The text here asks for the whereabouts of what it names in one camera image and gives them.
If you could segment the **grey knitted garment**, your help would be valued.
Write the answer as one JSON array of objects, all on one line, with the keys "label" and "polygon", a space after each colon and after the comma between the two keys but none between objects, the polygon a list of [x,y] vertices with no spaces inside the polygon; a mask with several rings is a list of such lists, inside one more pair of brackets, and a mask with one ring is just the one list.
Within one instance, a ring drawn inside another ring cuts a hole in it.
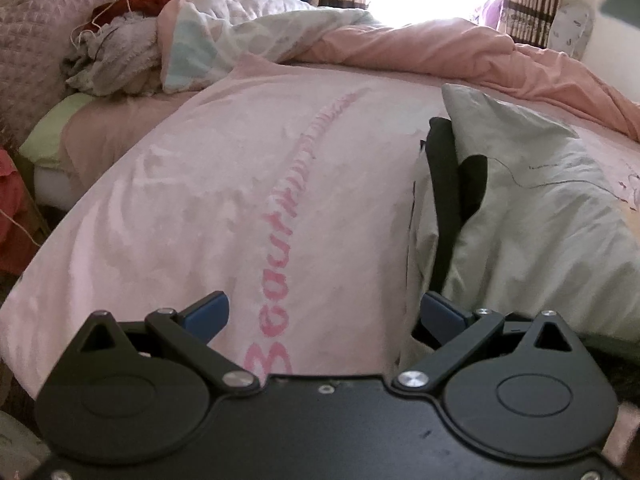
[{"label": "grey knitted garment", "polygon": [[73,32],[61,72],[67,87],[97,98],[160,92],[157,19],[130,12],[95,32]]}]

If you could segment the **green pillow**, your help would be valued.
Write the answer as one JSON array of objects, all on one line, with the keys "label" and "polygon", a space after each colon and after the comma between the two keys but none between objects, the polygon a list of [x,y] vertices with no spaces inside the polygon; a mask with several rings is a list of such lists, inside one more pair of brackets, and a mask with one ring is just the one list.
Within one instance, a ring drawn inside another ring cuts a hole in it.
[{"label": "green pillow", "polygon": [[18,152],[35,166],[58,170],[61,159],[58,149],[64,127],[77,112],[96,98],[85,93],[73,93],[52,107],[37,122]]}]

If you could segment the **salmon pink duvet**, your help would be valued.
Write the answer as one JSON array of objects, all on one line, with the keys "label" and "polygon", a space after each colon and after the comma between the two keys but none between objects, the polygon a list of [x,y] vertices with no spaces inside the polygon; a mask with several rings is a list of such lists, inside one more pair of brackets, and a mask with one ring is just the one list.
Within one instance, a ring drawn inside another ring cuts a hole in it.
[{"label": "salmon pink duvet", "polygon": [[401,28],[354,25],[323,35],[293,58],[463,80],[544,102],[639,140],[639,104],[563,52],[517,44],[495,29],[456,18]]}]

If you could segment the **pink printed bed sheet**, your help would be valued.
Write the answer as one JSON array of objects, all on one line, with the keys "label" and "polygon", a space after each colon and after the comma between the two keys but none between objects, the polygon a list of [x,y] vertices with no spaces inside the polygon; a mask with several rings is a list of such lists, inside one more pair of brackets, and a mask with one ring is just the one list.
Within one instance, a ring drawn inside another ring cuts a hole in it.
[{"label": "pink printed bed sheet", "polygon": [[[35,400],[88,316],[141,322],[212,292],[229,321],[209,348],[254,374],[258,391],[226,394],[181,448],[141,463],[54,466],[97,479],[155,479],[169,456],[205,455],[206,472],[308,463],[314,426],[329,466],[360,453],[358,434],[414,404],[416,435],[436,439],[439,397],[396,391],[407,317],[405,263],[394,228],[423,133],[444,118],[442,87],[462,82],[280,65],[245,55],[96,181],[44,243],[1,309],[1,356]],[[559,120],[585,142],[638,236],[629,177],[638,145],[620,134],[462,84]]]}]

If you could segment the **mauve quilted headboard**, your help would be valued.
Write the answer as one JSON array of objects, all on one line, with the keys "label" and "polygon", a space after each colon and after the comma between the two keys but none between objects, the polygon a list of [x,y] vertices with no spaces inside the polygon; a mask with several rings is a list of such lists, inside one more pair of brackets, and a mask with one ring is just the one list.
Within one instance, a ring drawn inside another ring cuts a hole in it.
[{"label": "mauve quilted headboard", "polygon": [[1,146],[18,148],[67,96],[72,31],[111,0],[1,0]]}]

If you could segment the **grey and black shirt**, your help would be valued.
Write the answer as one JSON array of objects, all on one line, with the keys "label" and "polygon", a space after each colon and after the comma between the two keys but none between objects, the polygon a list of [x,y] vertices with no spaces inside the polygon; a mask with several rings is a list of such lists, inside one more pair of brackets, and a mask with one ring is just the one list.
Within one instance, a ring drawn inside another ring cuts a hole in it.
[{"label": "grey and black shirt", "polygon": [[604,169],[569,126],[445,84],[394,228],[407,317],[395,356],[425,356],[419,297],[535,316],[555,311],[616,373],[639,368],[639,240]]}]

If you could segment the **red cloth beside bed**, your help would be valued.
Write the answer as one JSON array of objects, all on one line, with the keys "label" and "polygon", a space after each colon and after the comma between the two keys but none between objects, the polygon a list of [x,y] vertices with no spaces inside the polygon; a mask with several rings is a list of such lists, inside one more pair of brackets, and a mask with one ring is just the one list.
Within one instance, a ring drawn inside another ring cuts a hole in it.
[{"label": "red cloth beside bed", "polygon": [[44,231],[22,176],[9,153],[1,151],[1,272],[20,275],[43,241]]}]

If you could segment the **red garment at headboard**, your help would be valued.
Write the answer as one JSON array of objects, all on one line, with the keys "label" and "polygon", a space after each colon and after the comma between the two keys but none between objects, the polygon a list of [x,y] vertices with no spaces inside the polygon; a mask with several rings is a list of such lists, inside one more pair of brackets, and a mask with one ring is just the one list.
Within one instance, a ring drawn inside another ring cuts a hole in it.
[{"label": "red garment at headboard", "polygon": [[103,3],[93,9],[91,18],[82,26],[82,30],[97,32],[115,18],[128,13],[140,13],[145,18],[156,18],[169,1],[171,0],[113,0]]}]

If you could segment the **white pastel patterned quilt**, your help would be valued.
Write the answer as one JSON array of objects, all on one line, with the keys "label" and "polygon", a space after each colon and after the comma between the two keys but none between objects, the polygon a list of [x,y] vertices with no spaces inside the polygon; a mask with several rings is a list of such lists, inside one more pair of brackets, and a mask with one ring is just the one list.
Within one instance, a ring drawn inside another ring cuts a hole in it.
[{"label": "white pastel patterned quilt", "polygon": [[157,17],[163,92],[203,90],[245,53],[288,61],[328,32],[374,23],[366,10],[300,0],[170,0]]}]

